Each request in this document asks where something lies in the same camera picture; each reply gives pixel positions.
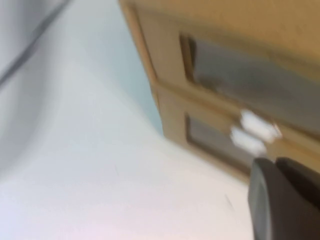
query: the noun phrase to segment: black object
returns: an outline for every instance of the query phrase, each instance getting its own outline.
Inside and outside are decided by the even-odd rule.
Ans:
[[[248,202],[255,240],[320,239],[317,172],[289,158],[256,158]]]

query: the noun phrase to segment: cabinet door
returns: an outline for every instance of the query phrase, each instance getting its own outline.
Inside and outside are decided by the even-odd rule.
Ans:
[[[320,67],[218,29],[138,11],[158,80],[209,103],[236,104],[320,136]]]
[[[248,122],[255,125],[252,128],[244,123],[244,116],[232,116],[165,88],[154,92],[158,94],[165,136],[227,171],[233,169],[248,175],[255,157],[289,157],[320,172],[319,154],[286,139],[281,132],[274,138],[268,137],[266,128],[270,123],[259,116]],[[266,127],[259,126],[257,121]]]

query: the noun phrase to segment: white object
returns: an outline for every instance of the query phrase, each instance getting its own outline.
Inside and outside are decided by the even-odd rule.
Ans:
[[[257,136],[259,139],[267,143],[273,143],[277,138],[281,138],[282,134],[277,125],[269,123],[252,111],[243,110],[241,112],[241,125],[245,131]]]
[[[155,131],[118,1],[73,1],[46,34],[44,110],[0,178],[0,240],[254,239],[248,187]]]
[[[236,126],[231,128],[230,138],[235,146],[247,151],[255,157],[262,156],[267,152],[263,141]]]

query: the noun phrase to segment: wooden cabinet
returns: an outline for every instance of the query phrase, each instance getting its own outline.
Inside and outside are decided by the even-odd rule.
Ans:
[[[257,153],[236,146],[235,134],[266,157],[320,170],[318,2],[120,3],[166,137],[244,173]],[[280,137],[248,133],[244,112],[275,126]]]

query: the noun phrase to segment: glass panel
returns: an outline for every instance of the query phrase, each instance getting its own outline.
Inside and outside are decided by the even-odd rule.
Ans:
[[[186,75],[197,84],[243,102],[312,134],[320,134],[320,84],[271,61],[231,48],[188,39]]]
[[[187,140],[238,169],[249,172],[254,156],[236,147],[229,136],[193,118],[187,117]]]

